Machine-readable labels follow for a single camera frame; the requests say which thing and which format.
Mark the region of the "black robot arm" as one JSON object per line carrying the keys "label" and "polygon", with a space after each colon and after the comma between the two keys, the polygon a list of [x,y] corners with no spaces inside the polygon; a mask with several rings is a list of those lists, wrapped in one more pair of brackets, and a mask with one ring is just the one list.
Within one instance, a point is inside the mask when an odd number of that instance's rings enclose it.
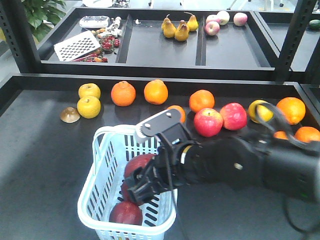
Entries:
{"label": "black robot arm", "polygon": [[124,181],[133,202],[182,185],[223,182],[235,188],[263,187],[306,202],[320,200],[320,144],[294,138],[281,111],[268,102],[270,121],[262,130],[197,142],[180,122],[176,109],[163,110],[135,127],[139,143],[155,137],[157,154]]}

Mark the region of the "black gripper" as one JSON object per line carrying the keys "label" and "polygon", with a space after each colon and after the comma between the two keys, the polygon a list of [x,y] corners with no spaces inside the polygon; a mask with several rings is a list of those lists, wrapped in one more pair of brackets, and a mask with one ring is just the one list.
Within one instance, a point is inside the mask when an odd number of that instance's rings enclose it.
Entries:
{"label": "black gripper", "polygon": [[155,195],[180,186],[200,182],[196,164],[197,142],[185,142],[172,148],[161,145],[158,154],[144,167],[138,167],[124,178],[124,194],[135,204],[149,202]]}

